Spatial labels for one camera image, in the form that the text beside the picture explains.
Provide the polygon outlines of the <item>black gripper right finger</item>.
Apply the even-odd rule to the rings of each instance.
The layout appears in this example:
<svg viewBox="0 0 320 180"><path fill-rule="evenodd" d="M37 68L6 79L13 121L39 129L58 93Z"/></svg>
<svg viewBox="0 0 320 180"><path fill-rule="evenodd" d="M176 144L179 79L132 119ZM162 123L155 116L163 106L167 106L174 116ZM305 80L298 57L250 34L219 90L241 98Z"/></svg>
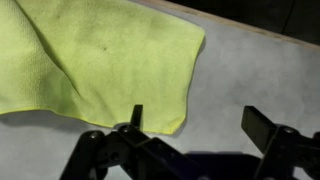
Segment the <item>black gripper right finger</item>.
<svg viewBox="0 0 320 180"><path fill-rule="evenodd" d="M313 180L320 180L320 132L312 137L292 127L275 124L254 106L245 106L241 128L263 154L255 180L298 180L301 168Z"/></svg>

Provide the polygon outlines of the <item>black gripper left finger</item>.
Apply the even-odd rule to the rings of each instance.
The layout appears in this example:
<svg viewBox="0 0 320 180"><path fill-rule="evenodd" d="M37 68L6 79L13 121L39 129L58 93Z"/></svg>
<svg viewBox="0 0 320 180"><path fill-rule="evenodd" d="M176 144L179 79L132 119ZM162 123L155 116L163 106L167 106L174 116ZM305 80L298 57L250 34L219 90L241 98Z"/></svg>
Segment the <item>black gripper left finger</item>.
<svg viewBox="0 0 320 180"><path fill-rule="evenodd" d="M207 180L194 161L159 138L141 131L143 106L135 105L129 123L118 124L108 135L83 133L59 180L104 180L120 166L132 180Z"/></svg>

